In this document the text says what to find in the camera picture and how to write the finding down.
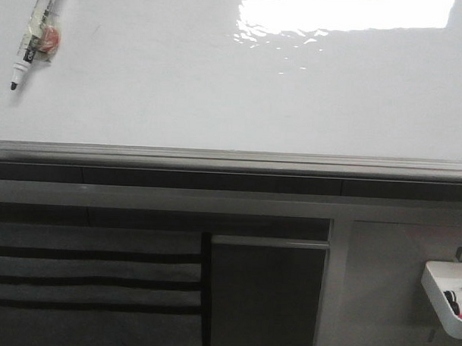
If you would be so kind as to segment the white black whiteboard marker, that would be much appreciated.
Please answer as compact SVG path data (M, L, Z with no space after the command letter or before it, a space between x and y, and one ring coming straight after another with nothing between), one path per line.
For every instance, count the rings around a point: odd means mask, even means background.
M61 40L56 4L57 0L36 0L13 63L11 91L22 85L35 61L50 62L55 56Z

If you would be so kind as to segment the grey fabric hanging organizer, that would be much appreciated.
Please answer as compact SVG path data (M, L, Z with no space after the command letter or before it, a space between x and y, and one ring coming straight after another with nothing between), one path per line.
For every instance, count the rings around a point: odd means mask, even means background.
M0 222L0 346L209 346L198 232Z

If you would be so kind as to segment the black marker in tray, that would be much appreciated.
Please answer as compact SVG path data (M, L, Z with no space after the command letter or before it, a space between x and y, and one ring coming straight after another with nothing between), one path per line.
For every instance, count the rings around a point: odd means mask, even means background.
M444 291L443 295L448 300L453 313L456 316L459 316L460 315L460 309L459 309L460 306L459 306L459 304L457 302L457 295L455 294L455 292L454 291Z

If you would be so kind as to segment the white whiteboard with frame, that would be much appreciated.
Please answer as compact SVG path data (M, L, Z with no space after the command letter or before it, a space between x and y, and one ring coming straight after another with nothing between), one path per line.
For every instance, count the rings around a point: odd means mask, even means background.
M462 0L0 0L0 159L462 182Z

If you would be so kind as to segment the white wall-mounted tray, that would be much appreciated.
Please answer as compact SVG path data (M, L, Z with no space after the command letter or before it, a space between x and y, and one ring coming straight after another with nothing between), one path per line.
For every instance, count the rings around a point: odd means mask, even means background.
M462 340L462 319L453 313L443 295L444 291L454 291L462 314L462 263L430 260L424 266L421 282L445 332Z

